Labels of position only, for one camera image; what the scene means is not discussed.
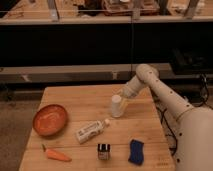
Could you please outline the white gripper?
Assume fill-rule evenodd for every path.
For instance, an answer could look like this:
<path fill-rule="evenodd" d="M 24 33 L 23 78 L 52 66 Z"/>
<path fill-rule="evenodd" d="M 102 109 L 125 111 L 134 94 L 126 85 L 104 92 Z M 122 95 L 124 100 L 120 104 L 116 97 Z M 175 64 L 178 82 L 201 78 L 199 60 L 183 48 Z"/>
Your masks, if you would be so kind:
<path fill-rule="evenodd" d="M 145 88 L 146 85 L 141 82 L 137 76 L 134 76 L 130 81 L 128 81 L 124 87 L 121 89 L 121 95 L 125 98 L 134 98 L 140 91 Z"/>

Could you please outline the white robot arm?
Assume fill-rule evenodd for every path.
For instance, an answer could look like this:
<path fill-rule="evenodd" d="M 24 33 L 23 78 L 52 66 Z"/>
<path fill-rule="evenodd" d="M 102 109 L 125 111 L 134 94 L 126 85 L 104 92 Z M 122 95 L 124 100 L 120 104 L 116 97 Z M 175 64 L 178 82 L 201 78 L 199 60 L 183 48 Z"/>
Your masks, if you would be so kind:
<path fill-rule="evenodd" d="M 140 64 L 121 89 L 134 98 L 148 86 L 179 123 L 176 171 L 213 171 L 213 110 L 195 107 L 159 79 L 158 71 Z"/>

